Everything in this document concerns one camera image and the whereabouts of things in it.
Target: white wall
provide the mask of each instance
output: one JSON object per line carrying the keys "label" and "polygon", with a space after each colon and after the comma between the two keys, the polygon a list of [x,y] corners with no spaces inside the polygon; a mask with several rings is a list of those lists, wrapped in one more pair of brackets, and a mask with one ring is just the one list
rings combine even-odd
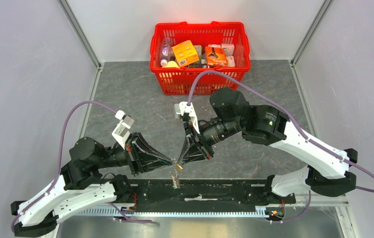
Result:
{"label": "white wall", "polygon": [[[374,0],[334,1],[301,61],[301,79],[319,137],[353,147],[374,172]],[[374,181],[355,169],[358,185]],[[349,203],[362,238],[374,237],[374,194],[352,191]]]}
{"label": "white wall", "polygon": [[[53,179],[64,119],[94,77],[57,1],[0,1],[0,237],[14,237],[10,203]],[[69,124],[64,162],[82,112]]]}
{"label": "white wall", "polygon": [[161,22],[241,21],[252,60],[291,59],[323,0],[68,0],[101,61],[150,60]]}

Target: bottle label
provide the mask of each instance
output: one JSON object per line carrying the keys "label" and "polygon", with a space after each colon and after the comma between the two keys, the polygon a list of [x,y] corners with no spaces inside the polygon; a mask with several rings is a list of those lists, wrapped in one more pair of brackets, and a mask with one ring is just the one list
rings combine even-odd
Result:
{"label": "bottle label", "polygon": [[165,55],[165,56],[168,56],[169,49],[170,49],[169,46],[165,46],[165,47],[162,49],[162,54]]}

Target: orange box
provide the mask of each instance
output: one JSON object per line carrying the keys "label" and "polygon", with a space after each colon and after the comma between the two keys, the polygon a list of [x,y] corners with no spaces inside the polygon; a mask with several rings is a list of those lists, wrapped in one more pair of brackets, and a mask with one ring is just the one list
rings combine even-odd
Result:
{"label": "orange box", "polygon": [[199,61],[199,55],[190,40],[179,43],[172,49],[180,67]]}
{"label": "orange box", "polygon": [[227,66],[228,60],[225,56],[225,51],[223,48],[216,47],[205,47],[206,60],[208,66]]}

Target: plastic bottle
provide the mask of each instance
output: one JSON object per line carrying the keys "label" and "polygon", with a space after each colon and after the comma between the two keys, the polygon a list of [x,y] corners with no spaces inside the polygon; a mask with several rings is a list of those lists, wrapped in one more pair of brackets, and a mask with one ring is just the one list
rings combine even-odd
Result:
{"label": "plastic bottle", "polygon": [[162,41],[161,52],[159,55],[159,61],[161,66],[167,66],[168,62],[171,60],[171,38],[165,37]]}

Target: plastic shopping basket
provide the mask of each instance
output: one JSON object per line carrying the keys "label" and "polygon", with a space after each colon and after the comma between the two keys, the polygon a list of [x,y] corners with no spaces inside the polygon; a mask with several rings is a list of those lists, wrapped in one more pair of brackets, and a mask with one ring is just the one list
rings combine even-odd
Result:
{"label": "plastic shopping basket", "polygon": [[[170,37],[176,45],[191,40],[194,45],[229,43],[235,45],[235,67],[215,68],[162,68],[159,60],[162,41]],[[240,22],[216,22],[210,24],[159,23],[155,27],[150,46],[150,69],[155,73],[162,91],[166,95],[189,94],[191,85],[198,74],[205,70],[222,72],[238,81],[250,70],[249,41]],[[237,89],[237,84],[219,75],[204,75],[198,82],[194,94],[209,95],[222,87]]]}

